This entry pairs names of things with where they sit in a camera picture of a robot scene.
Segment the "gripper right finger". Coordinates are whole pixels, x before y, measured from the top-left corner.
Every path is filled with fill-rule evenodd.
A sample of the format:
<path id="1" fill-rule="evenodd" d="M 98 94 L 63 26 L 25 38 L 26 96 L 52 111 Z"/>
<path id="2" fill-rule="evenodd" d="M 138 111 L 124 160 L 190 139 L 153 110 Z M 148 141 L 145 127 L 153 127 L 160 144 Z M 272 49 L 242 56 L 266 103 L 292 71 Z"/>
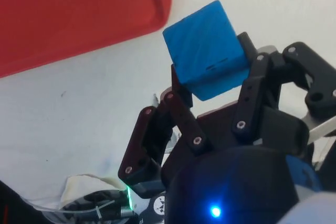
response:
<path id="1" fill-rule="evenodd" d="M 232 132 L 251 142 L 314 142 L 335 136 L 335 68 L 303 42 L 283 52 L 258 52 L 247 33 L 238 35 L 250 64 L 243 82 Z M 299 119 L 279 110 L 281 87 L 294 83 L 307 92 L 308 108 Z"/>

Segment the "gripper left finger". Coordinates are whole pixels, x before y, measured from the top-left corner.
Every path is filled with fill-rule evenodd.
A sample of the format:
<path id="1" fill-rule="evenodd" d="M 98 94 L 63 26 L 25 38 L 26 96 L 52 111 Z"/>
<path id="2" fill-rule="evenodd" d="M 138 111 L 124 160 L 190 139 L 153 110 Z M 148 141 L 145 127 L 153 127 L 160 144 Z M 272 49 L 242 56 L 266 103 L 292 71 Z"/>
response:
<path id="1" fill-rule="evenodd" d="M 171 77 L 172 86 L 159 105 L 139 113 L 118 171 L 119 178 L 141 198 L 164 192 L 184 165 L 213 150 L 190 111 L 191 92 L 180 84 L 174 68 Z"/>

